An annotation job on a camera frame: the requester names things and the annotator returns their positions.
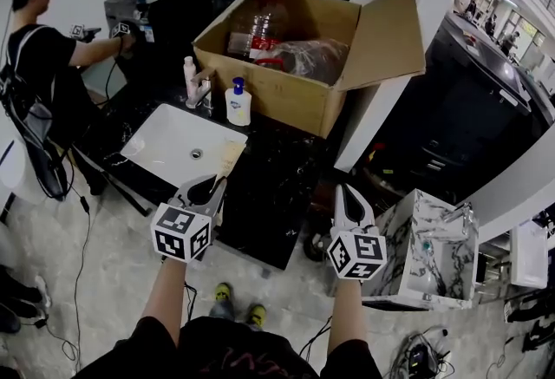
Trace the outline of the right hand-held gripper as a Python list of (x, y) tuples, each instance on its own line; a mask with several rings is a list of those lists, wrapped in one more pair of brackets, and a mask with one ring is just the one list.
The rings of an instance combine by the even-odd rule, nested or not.
[(345, 227), (347, 218), (367, 232), (331, 231), (327, 249), (332, 266), (340, 279), (368, 281), (387, 264), (387, 244), (375, 225), (369, 202), (351, 185), (336, 186), (334, 226)]

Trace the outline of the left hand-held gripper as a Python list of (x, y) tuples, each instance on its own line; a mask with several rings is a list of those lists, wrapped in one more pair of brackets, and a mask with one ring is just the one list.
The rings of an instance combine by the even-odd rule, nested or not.
[[(153, 248), (184, 263), (200, 257), (213, 240), (213, 217), (223, 205), (227, 178), (201, 175), (185, 182), (151, 223)], [(198, 205), (186, 201), (201, 201)]]

